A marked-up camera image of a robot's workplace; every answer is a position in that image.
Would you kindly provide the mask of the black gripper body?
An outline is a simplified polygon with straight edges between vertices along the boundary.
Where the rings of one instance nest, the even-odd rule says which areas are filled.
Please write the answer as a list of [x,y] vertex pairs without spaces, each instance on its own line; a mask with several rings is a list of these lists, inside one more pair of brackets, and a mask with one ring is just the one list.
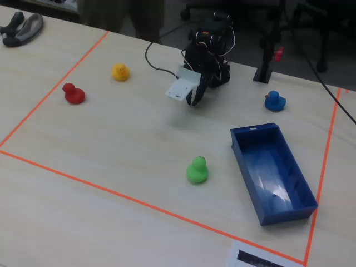
[[220,72],[219,63],[216,58],[208,53],[188,53],[184,55],[184,67],[198,72],[201,78],[206,82],[210,88],[217,88],[220,86]]

